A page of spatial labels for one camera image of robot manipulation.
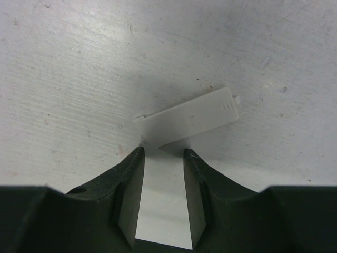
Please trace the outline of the white battery cover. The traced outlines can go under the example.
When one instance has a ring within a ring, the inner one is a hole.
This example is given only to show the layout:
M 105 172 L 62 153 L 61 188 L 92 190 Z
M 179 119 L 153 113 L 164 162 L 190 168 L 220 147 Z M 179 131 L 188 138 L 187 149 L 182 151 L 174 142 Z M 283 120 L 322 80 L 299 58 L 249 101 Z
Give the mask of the white battery cover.
M 138 116 L 134 123 L 142 139 L 159 148 L 238 120 L 240 101 L 223 87 L 152 115 Z

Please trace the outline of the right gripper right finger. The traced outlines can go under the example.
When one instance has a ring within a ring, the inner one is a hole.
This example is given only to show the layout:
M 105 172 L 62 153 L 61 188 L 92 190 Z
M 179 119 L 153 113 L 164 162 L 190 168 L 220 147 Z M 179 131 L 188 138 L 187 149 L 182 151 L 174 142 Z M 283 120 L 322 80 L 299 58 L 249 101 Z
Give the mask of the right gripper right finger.
M 336 252 L 336 187 L 255 192 L 191 149 L 183 167 L 195 252 Z

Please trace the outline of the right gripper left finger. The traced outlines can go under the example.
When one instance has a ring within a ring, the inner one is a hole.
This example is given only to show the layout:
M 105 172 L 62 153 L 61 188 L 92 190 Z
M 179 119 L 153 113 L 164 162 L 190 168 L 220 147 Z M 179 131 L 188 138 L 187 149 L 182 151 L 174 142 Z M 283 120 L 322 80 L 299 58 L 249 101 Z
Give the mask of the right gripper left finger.
M 1 187 L 1 252 L 131 252 L 145 151 L 134 149 L 96 178 L 61 193 Z

